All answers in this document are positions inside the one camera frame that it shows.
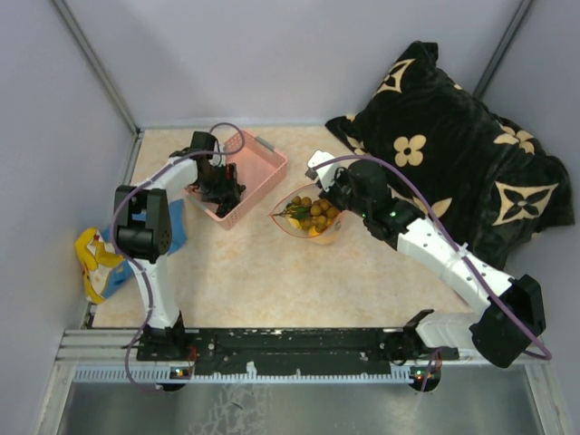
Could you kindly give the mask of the dark grape bunch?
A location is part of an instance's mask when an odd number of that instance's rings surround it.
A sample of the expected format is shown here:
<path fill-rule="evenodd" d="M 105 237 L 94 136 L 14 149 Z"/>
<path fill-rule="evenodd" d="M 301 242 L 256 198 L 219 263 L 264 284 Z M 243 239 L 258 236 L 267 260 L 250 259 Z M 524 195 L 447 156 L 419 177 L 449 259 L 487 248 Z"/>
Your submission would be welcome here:
<path fill-rule="evenodd" d="M 234 183 L 231 187 L 226 188 L 226 192 L 221 196 L 216 210 L 216 215 L 219 218 L 224 218 L 229 214 L 240 202 L 245 185 Z"/>

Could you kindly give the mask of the pink plastic basket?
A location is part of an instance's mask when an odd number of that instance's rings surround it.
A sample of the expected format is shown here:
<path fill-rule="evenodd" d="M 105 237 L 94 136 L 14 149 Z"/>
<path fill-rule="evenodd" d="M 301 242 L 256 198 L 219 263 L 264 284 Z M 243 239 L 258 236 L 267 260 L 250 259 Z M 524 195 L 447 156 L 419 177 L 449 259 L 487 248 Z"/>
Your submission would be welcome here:
<path fill-rule="evenodd" d="M 246 130 L 242 132 L 244 141 L 238 133 L 234 133 L 224 143 L 226 151 L 236 150 L 244 144 L 240 152 L 225 157 L 227 164 L 237 165 L 237 182 L 246 187 L 241 194 L 240 203 L 227 215 L 219 217 L 216 214 L 216 204 L 202 201 L 197 192 L 188 193 L 189 201 L 225 230 L 231 229 L 244 218 L 286 176 L 285 155 L 262 138 L 253 136 Z"/>

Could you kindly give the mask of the brown longan bunch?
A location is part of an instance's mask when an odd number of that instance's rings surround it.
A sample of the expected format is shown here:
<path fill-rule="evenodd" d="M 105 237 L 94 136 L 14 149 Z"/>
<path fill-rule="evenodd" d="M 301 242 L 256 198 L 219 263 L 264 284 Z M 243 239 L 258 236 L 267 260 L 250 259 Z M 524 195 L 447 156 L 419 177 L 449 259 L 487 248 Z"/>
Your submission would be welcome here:
<path fill-rule="evenodd" d="M 299 230 L 307 237 L 317 237 L 332 224 L 337 222 L 340 211 L 326 199 L 312 200 L 310 197 L 295 195 L 285 203 L 281 212 L 275 214 L 284 219 L 291 227 L 289 218 L 298 219 L 302 223 Z"/>

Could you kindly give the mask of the orange peach fruit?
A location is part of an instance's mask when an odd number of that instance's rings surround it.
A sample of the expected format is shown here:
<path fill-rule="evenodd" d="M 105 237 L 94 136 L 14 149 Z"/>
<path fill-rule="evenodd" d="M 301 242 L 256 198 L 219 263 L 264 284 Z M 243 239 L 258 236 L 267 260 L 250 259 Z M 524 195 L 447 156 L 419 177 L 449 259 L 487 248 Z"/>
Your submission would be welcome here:
<path fill-rule="evenodd" d="M 343 231 L 341 230 L 341 227 L 329 227 L 327 228 L 323 233 L 321 233 L 320 235 L 318 235 L 315 239 L 314 242 L 319 244 L 319 245 L 331 245 L 332 243 L 336 242 L 341 234 L 343 233 Z"/>

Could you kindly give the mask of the clear zip top bag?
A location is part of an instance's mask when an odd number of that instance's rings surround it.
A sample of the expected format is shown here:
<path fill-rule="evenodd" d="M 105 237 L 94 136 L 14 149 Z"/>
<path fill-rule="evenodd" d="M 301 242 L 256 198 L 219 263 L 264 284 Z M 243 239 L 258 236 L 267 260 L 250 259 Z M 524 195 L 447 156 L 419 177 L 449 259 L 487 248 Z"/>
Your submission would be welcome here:
<path fill-rule="evenodd" d="M 320 194 L 314 183 L 296 189 L 275 205 L 269 217 L 291 237 L 332 244 L 343 233 L 344 213 Z"/>

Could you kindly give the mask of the yellow lemon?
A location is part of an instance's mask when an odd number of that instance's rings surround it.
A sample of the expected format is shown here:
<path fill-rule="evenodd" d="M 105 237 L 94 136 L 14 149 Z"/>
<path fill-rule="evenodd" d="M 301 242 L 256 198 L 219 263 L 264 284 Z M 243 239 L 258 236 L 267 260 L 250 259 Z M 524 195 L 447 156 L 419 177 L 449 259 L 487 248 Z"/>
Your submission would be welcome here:
<path fill-rule="evenodd" d="M 290 224 L 292 225 L 292 227 L 296 228 L 296 229 L 301 229 L 302 228 L 302 223 L 295 218 L 289 218 L 288 221 L 290 222 Z"/>

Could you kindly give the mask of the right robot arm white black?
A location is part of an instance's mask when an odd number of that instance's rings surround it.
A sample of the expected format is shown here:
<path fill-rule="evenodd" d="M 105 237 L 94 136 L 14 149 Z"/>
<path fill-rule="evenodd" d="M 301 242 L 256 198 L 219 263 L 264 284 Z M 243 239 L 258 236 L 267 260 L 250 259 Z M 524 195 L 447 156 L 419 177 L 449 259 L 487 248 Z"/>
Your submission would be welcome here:
<path fill-rule="evenodd" d="M 458 245 L 430 206 L 418 208 L 392 193 L 386 176 L 400 173 L 392 165 L 368 156 L 350 160 L 347 168 L 338 158 L 313 166 L 321 197 L 360 217 L 376 239 L 426 266 L 476 316 L 463 322 L 457 333 L 439 331 L 426 316 L 404 337 L 411 356 L 426 358 L 437 347 L 453 347 L 468 338 L 481 356 L 500 368 L 522 354 L 551 360 L 540 340 L 546 318 L 541 286 L 533 277 L 515 278 L 497 270 Z"/>

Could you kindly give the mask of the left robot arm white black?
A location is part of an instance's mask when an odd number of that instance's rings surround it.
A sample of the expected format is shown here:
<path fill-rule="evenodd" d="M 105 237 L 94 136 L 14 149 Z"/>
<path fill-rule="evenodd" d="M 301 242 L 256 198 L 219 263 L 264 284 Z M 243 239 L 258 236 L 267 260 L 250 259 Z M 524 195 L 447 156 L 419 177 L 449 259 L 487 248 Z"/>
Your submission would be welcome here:
<path fill-rule="evenodd" d="M 213 134 L 195 131 L 191 143 L 171 153 L 152 176 L 115 191 L 111 243 L 133 271 L 146 309 L 144 325 L 128 346 L 138 346 L 141 361 L 187 357 L 190 341 L 169 278 L 173 240 L 169 203 L 181 190 L 194 188 L 202 201 L 217 205 L 219 217 L 225 217 L 246 189 L 237 182 L 237 166 L 227 162 L 229 154 Z"/>

